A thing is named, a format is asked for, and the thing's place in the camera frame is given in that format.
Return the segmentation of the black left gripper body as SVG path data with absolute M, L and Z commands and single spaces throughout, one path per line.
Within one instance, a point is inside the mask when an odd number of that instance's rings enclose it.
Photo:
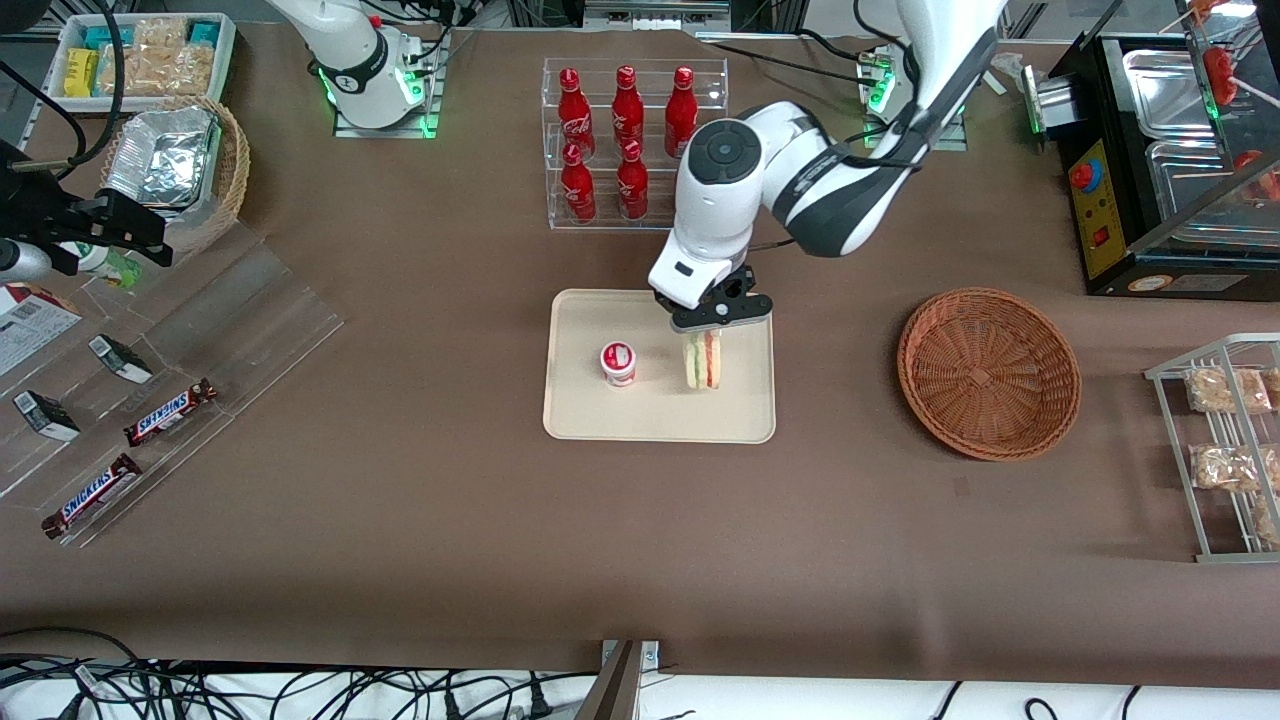
M 672 316 L 672 322 L 756 322 L 758 296 L 751 295 L 755 274 L 741 266 L 722 282 L 712 286 L 690 309 L 655 292 L 655 301 Z

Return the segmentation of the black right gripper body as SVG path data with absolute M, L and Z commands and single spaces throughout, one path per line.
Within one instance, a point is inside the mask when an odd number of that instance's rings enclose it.
M 13 168 L 28 158 L 1 142 L 1 270 L 4 277 L 46 277 L 79 273 L 79 254 L 64 243 L 91 242 L 88 222 L 74 213 L 84 200 L 64 191 L 46 170 Z

